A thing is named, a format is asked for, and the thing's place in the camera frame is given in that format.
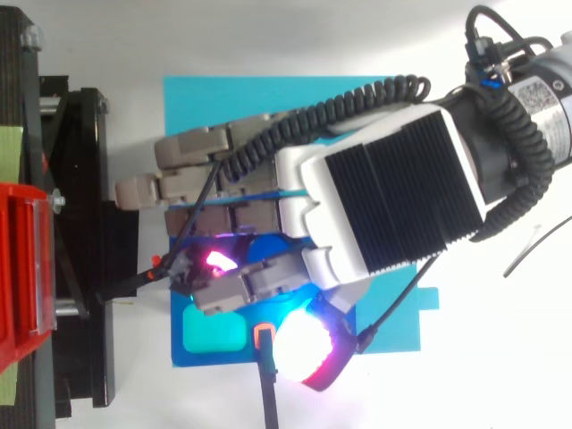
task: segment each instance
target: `white background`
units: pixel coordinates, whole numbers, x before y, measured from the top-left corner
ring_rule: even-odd
[[[559,43],[567,2],[510,1],[498,11],[526,36]],[[462,83],[464,20],[473,0],[21,0],[40,25],[44,74],[99,88],[112,178],[155,170],[164,133],[164,75],[424,74],[433,96]],[[500,32],[483,22],[482,33]],[[508,279],[533,225],[572,213],[572,172],[558,174],[523,222],[482,245],[463,243],[422,285],[441,309],[421,315],[422,352],[355,357],[324,393],[280,380],[283,428],[571,428],[568,243],[548,240]],[[141,216],[139,269],[166,251],[163,214]],[[261,428],[255,365],[172,368],[164,285],[114,304],[117,397],[72,404],[59,429]]]

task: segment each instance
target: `robotic hand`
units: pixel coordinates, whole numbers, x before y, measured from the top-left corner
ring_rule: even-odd
[[[481,14],[512,40],[479,36]],[[103,298],[169,275],[175,290],[213,314],[313,282],[323,293],[308,311],[338,333],[347,353],[334,366],[343,367],[449,244],[503,231],[543,197],[555,170],[570,163],[572,32],[553,48],[545,38],[522,38],[497,13],[477,6],[466,35],[467,83],[443,99],[426,103],[428,79],[398,76],[294,112],[157,142],[163,172],[117,183],[117,205],[194,206],[161,263]],[[534,45],[544,52],[536,55]],[[350,131],[329,146],[308,145]],[[205,186],[196,189],[197,182]],[[203,207],[208,198],[276,190],[295,196]],[[487,212],[486,205],[498,200]],[[252,232],[253,225],[258,233],[281,232],[291,250],[242,266],[199,246],[181,250],[190,233],[238,234]],[[252,237],[242,239],[248,245]],[[372,277],[423,261],[378,323],[357,338],[349,335],[343,316]],[[321,390],[330,382],[317,376],[308,384]]]

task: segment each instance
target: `blue object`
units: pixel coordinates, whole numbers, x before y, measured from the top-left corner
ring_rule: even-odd
[[[379,79],[167,77],[164,79],[166,133],[171,135],[250,115],[312,105]],[[255,262],[288,246],[277,236],[263,236],[251,246],[248,260]],[[410,266],[376,278],[370,291],[347,315],[352,331],[358,332],[373,322],[415,273],[416,268]],[[173,292],[172,361],[176,366],[256,362],[252,338],[254,326],[270,322],[278,328],[292,309],[300,307],[317,292],[315,285],[308,284],[291,294],[244,307],[235,313],[213,316],[204,316],[191,299]],[[382,327],[367,353],[420,350],[419,310],[438,306],[437,289],[416,289]]]
[[[481,80],[481,85],[493,89],[502,88],[502,82],[493,79],[483,79]]]

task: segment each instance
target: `green tape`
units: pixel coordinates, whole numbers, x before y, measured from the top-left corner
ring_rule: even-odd
[[[16,402],[18,364],[11,364],[0,374],[0,405],[13,406]]]
[[[0,126],[0,182],[18,183],[22,127]]]
[[[0,126],[0,182],[18,183],[22,127]],[[0,374],[0,406],[16,401],[18,364],[11,364]]]

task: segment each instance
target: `bright white light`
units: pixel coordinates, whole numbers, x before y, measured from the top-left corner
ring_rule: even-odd
[[[305,309],[287,315],[274,338],[273,357],[278,373],[303,382],[332,352],[330,333]]]
[[[208,257],[206,257],[206,263],[211,266],[217,266],[223,271],[230,271],[239,267],[232,259],[215,251],[208,254]]]

